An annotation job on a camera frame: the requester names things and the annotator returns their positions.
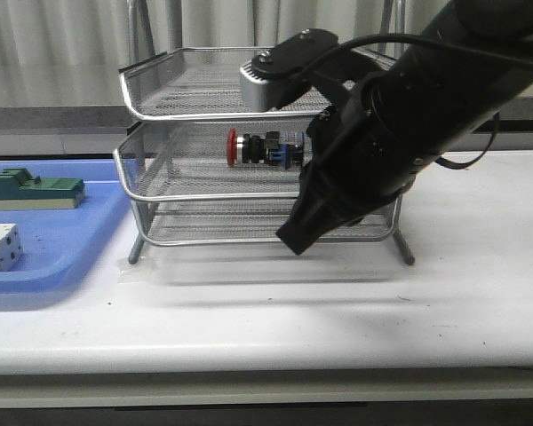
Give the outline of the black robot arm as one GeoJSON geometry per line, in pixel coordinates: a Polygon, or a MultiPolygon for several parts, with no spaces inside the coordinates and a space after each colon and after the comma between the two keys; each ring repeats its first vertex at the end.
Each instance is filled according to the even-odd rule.
{"type": "Polygon", "coordinates": [[[339,93],[329,53],[306,69],[330,98],[308,128],[313,156],[278,238],[301,254],[393,202],[416,175],[533,84],[533,1],[451,1],[387,71],[339,93]]]}

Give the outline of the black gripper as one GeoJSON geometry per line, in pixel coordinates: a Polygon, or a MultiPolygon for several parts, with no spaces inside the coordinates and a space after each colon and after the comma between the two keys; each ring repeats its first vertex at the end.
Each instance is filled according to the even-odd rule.
{"type": "Polygon", "coordinates": [[[344,118],[330,106],[308,125],[312,158],[299,175],[299,193],[276,236],[296,255],[321,236],[363,220],[407,192],[415,175],[395,168],[395,137],[378,114],[344,118]]]}

